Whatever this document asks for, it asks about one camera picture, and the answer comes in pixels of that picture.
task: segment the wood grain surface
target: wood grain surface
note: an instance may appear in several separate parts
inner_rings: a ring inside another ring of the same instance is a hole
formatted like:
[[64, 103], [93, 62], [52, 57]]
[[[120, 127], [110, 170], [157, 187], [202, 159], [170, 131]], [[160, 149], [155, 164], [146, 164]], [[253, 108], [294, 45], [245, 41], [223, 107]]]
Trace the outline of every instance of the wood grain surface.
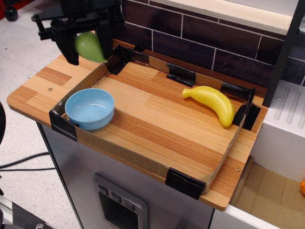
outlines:
[[[17, 88], [7, 102], [11, 109], [51, 127], [49, 111], [97, 66], [82, 58], [80, 65], [74, 66], [61, 55]], [[224, 128], [210, 108], [183, 99], [184, 85], [147, 66], [129, 63], [119, 75], [109, 74], [95, 87], [113, 95], [115, 115], [105, 128], [93, 134], [194, 178], [216, 169], [237, 130], [235, 125]], [[262, 100], [256, 96], [254, 103], [261, 107]], [[233, 103], [235, 110], [241, 105]], [[219, 210], [229, 204], [266, 111], [262, 107], [252, 131], [241, 130], [211, 189], [201, 195], [200, 201]], [[103, 149], [91, 147], [103, 153]], [[104, 153], [165, 182], [165, 171], [153, 173], [141, 162], [135, 164], [111, 152]]]

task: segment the black cable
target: black cable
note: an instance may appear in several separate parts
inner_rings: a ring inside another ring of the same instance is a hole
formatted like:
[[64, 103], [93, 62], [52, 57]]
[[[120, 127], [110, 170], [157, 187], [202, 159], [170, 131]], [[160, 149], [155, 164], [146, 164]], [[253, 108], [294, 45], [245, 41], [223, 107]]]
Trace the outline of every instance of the black cable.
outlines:
[[14, 161], [14, 162], [11, 162], [11, 163], [2, 165], [2, 166], [0, 166], [0, 171], [3, 171], [3, 172], [5, 172], [5, 171], [40, 171], [40, 170], [55, 169], [55, 168], [38, 168], [38, 169], [35, 169], [35, 168], [34, 168], [34, 169], [3, 169], [3, 168], [7, 168], [7, 167], [11, 167], [11, 166], [20, 164], [20, 163], [22, 163], [22, 162], [31, 160], [31, 159], [36, 158], [36, 157], [39, 157], [39, 156], [44, 156], [44, 155], [49, 155], [49, 152], [34, 154], [34, 155], [28, 156], [28, 157], [26, 157], [26, 158], [20, 159], [20, 160], [18, 160], [18, 161]]
[[43, 171], [43, 170], [53, 170], [55, 168], [17, 168], [17, 169], [0, 169], [0, 172], [9, 171]]

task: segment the control panel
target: control panel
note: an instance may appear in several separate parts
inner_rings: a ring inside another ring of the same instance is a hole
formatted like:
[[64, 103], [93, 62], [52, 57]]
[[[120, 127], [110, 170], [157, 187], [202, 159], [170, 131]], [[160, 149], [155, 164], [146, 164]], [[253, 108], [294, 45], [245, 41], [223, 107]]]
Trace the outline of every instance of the control panel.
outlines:
[[93, 178], [102, 217], [114, 229], [148, 229], [147, 204], [98, 174]]

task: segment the black chair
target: black chair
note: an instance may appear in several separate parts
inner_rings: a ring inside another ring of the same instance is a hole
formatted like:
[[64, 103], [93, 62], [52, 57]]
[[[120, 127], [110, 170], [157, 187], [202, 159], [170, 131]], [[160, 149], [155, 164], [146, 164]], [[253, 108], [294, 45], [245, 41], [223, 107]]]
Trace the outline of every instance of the black chair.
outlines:
[[0, 144], [2, 142], [6, 126], [6, 117], [2, 103], [0, 102]]
[[7, 6], [7, 8], [4, 11], [5, 18], [9, 21], [15, 21], [18, 18], [18, 12], [15, 7], [13, 7], [13, 4], [19, 2], [21, 0], [3, 0], [4, 5]]

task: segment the white floor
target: white floor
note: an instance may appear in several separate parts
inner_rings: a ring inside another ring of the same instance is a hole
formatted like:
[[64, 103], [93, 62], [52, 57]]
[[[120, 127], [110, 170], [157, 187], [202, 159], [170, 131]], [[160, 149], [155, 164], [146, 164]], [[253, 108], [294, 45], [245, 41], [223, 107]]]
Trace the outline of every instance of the white floor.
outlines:
[[[0, 101], [7, 118], [0, 145], [0, 165], [47, 151], [36, 123], [9, 109], [6, 98], [60, 55], [51, 40], [40, 41], [31, 16], [57, 3], [35, 0], [18, 10], [19, 18], [0, 20]], [[49, 156], [42, 156], [12, 168], [54, 167]], [[48, 222], [57, 229], [80, 228], [56, 170], [0, 172], [4, 197]]]

